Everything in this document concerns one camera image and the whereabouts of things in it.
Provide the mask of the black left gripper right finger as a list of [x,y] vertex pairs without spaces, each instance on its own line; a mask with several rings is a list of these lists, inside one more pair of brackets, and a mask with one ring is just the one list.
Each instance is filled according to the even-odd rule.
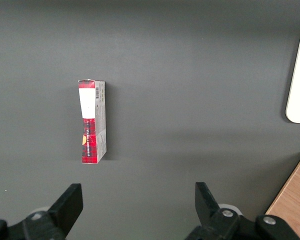
[[187,240],[299,240],[282,218],[259,215],[255,221],[228,207],[219,207],[205,182],[195,183],[195,210],[200,225]]

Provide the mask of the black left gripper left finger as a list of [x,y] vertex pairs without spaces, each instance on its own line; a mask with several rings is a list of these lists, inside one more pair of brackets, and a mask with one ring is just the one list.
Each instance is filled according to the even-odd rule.
[[0,219],[0,240],[65,240],[83,210],[82,185],[71,184],[48,210],[8,226]]

